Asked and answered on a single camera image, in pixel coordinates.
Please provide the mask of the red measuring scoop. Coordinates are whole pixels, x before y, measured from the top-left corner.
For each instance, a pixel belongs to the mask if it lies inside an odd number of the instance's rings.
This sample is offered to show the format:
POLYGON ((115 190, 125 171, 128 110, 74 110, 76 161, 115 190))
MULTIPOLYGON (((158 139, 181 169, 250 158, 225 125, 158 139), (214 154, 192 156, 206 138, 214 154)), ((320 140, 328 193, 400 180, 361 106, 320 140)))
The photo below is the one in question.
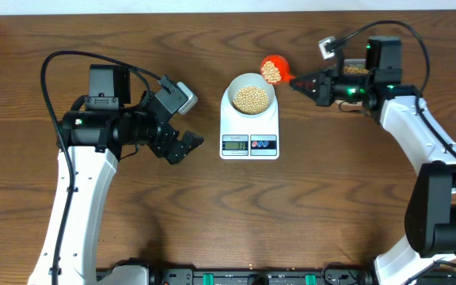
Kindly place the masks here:
POLYGON ((264 58, 263 62, 261 63, 260 67, 263 66, 263 64, 266 61, 272 61, 278 68, 282 76, 282 81, 279 83, 275 83, 272 85, 278 85, 282 83, 289 83, 291 79, 294 79, 295 76, 291 74, 291 69, 289 62, 281 55, 269 55, 264 58))

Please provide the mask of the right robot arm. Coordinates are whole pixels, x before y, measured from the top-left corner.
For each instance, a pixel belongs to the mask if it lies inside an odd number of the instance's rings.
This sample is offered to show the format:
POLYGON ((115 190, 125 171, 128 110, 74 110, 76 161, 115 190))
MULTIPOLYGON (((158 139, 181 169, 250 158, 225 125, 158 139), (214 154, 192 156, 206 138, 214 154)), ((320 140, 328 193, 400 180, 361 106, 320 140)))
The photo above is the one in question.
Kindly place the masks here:
POLYGON ((405 235, 377 256, 361 283, 412 284, 441 264, 456 264, 456 143, 428 111, 414 85, 401 82, 401 41, 395 36, 367 40, 366 73, 345 68, 343 43, 333 37, 319 42, 334 66, 293 78, 290 86, 329 107, 335 101, 363 107, 397 141, 417 178, 405 212, 405 235))

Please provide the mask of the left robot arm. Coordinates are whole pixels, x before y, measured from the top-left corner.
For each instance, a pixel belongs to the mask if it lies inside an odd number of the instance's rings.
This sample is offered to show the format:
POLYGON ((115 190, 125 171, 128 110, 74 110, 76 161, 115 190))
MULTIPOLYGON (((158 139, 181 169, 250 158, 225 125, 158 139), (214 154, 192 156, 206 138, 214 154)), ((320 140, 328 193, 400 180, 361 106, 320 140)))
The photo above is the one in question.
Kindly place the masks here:
POLYGON ((78 98, 59 126, 65 144, 58 156, 55 200, 44 246, 31 284, 150 284, 154 277, 134 258, 108 272, 96 270, 97 244, 105 201, 124 146, 148 146, 169 164, 181 162, 203 143, 190 131, 179 134, 171 117, 198 101, 182 82, 158 79, 157 93, 146 91, 130 106, 132 69, 91 65, 89 93, 78 98))

